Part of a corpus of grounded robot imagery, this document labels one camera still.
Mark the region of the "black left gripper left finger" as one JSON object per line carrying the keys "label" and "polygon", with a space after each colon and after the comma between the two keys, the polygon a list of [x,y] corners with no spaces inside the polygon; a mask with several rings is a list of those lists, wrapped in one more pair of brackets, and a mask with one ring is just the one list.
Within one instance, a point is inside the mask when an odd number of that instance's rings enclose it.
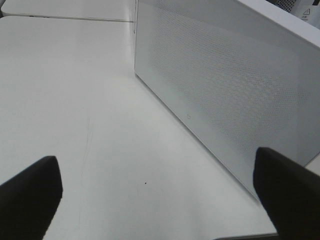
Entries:
{"label": "black left gripper left finger", "polygon": [[63,197],[58,160],[45,156],[0,186],[0,238],[42,240]]}

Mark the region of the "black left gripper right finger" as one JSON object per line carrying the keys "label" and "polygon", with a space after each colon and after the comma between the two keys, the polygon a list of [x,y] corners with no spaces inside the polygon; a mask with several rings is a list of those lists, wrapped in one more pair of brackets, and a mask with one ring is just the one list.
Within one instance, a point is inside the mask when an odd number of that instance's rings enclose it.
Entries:
{"label": "black left gripper right finger", "polygon": [[319,175],[269,147],[259,147],[253,186],[282,240],[320,238]]}

